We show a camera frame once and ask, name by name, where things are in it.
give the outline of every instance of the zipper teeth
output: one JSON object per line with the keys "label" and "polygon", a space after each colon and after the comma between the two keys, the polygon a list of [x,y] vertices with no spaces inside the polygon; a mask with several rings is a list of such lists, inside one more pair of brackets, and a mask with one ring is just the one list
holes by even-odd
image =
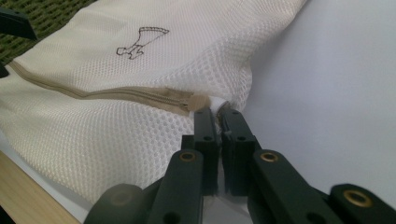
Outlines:
{"label": "zipper teeth", "polygon": [[48,89],[53,89],[53,90],[54,89],[62,89],[64,91],[68,91],[80,98],[85,98],[85,97],[89,97],[89,96],[93,96],[93,95],[100,96],[100,95],[105,95],[105,94],[132,94],[135,96],[147,98],[147,99],[150,99],[153,101],[157,101],[157,102],[161,102],[161,103],[165,103],[165,104],[169,104],[169,105],[186,105],[187,104],[186,100],[180,100],[180,99],[176,99],[176,98],[162,96],[160,94],[156,94],[153,92],[142,91],[142,90],[136,89],[134,87],[131,87],[129,90],[93,91],[90,93],[87,93],[84,91],[71,90],[69,88],[62,87],[59,85],[51,85],[48,83],[41,82],[33,77],[27,77],[24,75],[23,71],[21,70],[21,67],[17,63],[11,63],[10,66],[14,70],[16,70],[21,77],[23,77],[24,79],[26,79],[30,82],[33,82],[37,85],[46,86]]}

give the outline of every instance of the white mesh fabric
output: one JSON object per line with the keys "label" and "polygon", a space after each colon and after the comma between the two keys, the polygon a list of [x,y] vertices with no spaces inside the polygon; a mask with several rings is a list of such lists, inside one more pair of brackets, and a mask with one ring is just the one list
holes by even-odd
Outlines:
{"label": "white mesh fabric", "polygon": [[[66,88],[167,87],[218,96],[242,109],[250,55],[303,3],[102,0],[15,62]],[[193,129],[191,119],[160,109],[76,100],[15,74],[0,79],[0,128],[39,172],[91,202],[116,184],[146,187],[161,177],[181,135]]]}

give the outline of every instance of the black embroidery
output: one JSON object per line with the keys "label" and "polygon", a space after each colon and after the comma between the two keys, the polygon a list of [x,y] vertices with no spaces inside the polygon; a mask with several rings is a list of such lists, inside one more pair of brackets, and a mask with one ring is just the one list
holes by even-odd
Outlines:
{"label": "black embroidery", "polygon": [[169,31],[159,27],[140,27],[139,38],[129,48],[117,48],[118,55],[128,54],[129,59],[133,60],[144,54],[141,49],[157,38],[168,34]]}

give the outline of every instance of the printed logo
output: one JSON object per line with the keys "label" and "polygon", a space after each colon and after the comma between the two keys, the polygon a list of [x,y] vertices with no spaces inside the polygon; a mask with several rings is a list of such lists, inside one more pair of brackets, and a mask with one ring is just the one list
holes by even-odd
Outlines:
{"label": "printed logo", "polygon": [[129,48],[117,48],[117,54],[120,56],[127,54],[129,59],[133,60],[144,54],[143,47],[168,33],[168,30],[159,27],[140,27],[137,41]]}

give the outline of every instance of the embroidered logo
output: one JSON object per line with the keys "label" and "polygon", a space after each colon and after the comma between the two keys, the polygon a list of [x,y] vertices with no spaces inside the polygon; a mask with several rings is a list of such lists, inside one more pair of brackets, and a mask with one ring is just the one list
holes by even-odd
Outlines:
{"label": "embroidered logo", "polygon": [[117,54],[120,56],[127,54],[129,59],[133,60],[144,54],[141,50],[143,47],[168,33],[168,30],[159,27],[140,27],[137,41],[129,48],[117,48]]}

